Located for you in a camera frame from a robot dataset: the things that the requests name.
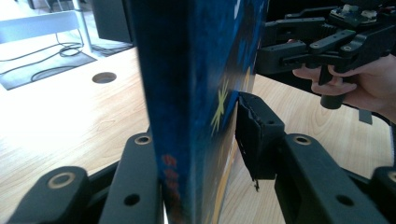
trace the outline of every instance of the finger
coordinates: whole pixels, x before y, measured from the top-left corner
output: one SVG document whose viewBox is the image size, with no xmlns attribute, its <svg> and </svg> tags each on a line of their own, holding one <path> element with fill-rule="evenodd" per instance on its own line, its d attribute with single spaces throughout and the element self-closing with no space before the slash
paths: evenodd
<svg viewBox="0 0 396 224">
<path fill-rule="evenodd" d="M 309 69 L 303 66 L 300 69 L 294 69 L 293 74 L 303 79 L 310 79 L 313 82 L 318 82 L 320 77 L 320 68 Z"/>
<path fill-rule="evenodd" d="M 329 83 L 326 85 L 319 86 L 317 82 L 313 82 L 311 89 L 313 92 L 322 95 L 342 95 L 348 93 L 350 91 L 356 90 L 357 85 L 355 83 L 341 83 L 339 85 L 330 85 Z"/>
</svg>

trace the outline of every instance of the human hand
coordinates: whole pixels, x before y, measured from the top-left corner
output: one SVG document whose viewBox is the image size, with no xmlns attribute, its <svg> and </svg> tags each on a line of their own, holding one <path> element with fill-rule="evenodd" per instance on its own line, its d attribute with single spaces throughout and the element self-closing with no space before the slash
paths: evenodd
<svg viewBox="0 0 396 224">
<path fill-rule="evenodd" d="M 308 69 L 305 66 L 293 70 L 297 77 L 311 79 L 313 92 L 323 95 L 346 93 L 345 104 L 377 112 L 396 122 L 396 57 L 389 55 L 344 74 L 336 73 L 329 65 L 332 81 L 319 86 L 320 68 Z M 343 82 L 350 77 L 350 82 Z"/>
</svg>

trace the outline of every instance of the wood grain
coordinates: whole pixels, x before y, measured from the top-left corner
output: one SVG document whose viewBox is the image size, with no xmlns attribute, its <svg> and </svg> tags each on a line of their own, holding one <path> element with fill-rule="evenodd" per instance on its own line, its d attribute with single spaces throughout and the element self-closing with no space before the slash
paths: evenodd
<svg viewBox="0 0 396 224">
<path fill-rule="evenodd" d="M 101 72 L 117 79 L 93 83 Z M 254 93 L 288 133 L 317 138 L 343 167 L 369 176 L 376 166 L 391 165 L 389 127 L 382 120 L 371 126 L 358 122 L 354 109 L 325 110 L 317 96 L 264 77 L 256 77 Z M 4 92 L 0 106 L 0 223 L 46 172 L 76 165 L 93 174 L 117 161 L 126 140 L 149 126 L 135 49 Z M 274 181 L 260 184 L 257 193 L 237 152 L 220 222 L 284 222 Z"/>
</svg>

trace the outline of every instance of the table surface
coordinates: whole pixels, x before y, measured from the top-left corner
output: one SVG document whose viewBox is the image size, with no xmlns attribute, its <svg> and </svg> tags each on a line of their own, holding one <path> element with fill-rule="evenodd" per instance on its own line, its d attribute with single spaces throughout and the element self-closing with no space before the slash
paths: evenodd
<svg viewBox="0 0 396 224">
<path fill-rule="evenodd" d="M 98 84 L 92 77 L 117 78 Z M 287 133 L 315 137 L 344 168 L 370 177 L 392 165 L 389 126 L 358 121 L 347 106 L 327 110 L 316 95 L 256 77 L 259 95 L 286 124 Z M 126 140 L 149 126 L 135 49 L 12 91 L 0 91 L 0 223 L 50 170 L 75 165 L 89 175 L 117 161 Z M 283 223 L 274 181 L 256 192 L 236 154 L 220 223 Z"/>
</svg>

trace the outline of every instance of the blue book cover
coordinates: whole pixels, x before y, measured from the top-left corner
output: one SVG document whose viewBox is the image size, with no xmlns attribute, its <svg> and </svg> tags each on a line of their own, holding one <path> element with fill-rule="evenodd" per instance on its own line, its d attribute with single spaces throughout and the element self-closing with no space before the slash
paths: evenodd
<svg viewBox="0 0 396 224">
<path fill-rule="evenodd" d="M 217 223 L 268 2 L 129 4 L 169 222 Z"/>
</svg>

